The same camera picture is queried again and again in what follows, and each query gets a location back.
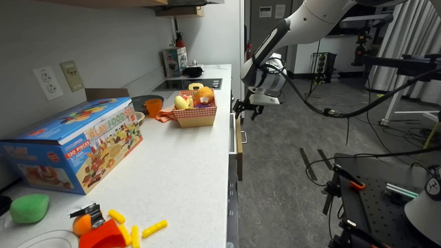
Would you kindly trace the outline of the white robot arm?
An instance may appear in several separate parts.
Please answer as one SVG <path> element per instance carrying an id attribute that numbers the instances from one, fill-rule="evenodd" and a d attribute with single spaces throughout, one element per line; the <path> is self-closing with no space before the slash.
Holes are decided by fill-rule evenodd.
<path id="1" fill-rule="evenodd" d="M 279 66 L 272 64 L 276 49 L 319 41 L 326 37 L 356 4 L 378 7 L 397 5 L 404 1 L 406 0 L 305 0 L 295 12 L 276 24 L 257 52 L 242 66 L 242 81 L 249 86 L 249 91 L 244 100 L 238 100 L 235 103 L 235 111 L 240 114 L 244 110 L 253 110 L 253 118 L 255 118 L 267 106 L 280 103 L 278 97 L 269 96 L 267 93 L 268 88 L 264 86 L 269 75 L 280 75 L 282 84 L 286 81 L 291 82 L 289 70 L 283 63 Z M 399 91 L 415 84 L 417 81 L 432 80 L 441 71 L 440 64 L 436 62 L 374 56 L 369 56 L 369 62 L 381 66 L 410 69 L 414 78 L 389 92 L 385 97 L 374 100 L 373 103 L 351 113 L 338 113 L 334 108 L 318 108 L 306 97 L 301 96 L 301 99 L 311 110 L 322 115 L 331 118 L 352 118 L 377 107 Z"/>

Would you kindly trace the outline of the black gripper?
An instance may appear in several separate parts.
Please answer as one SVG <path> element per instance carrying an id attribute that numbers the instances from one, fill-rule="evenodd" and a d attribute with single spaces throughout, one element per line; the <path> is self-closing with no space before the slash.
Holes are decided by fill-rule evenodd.
<path id="1" fill-rule="evenodd" d="M 244 110 L 251 110 L 251 120 L 255 120 L 260 114 L 264 113 L 264 106 L 253 104 L 250 100 L 236 100 L 233 104 L 236 115 L 240 115 Z"/>

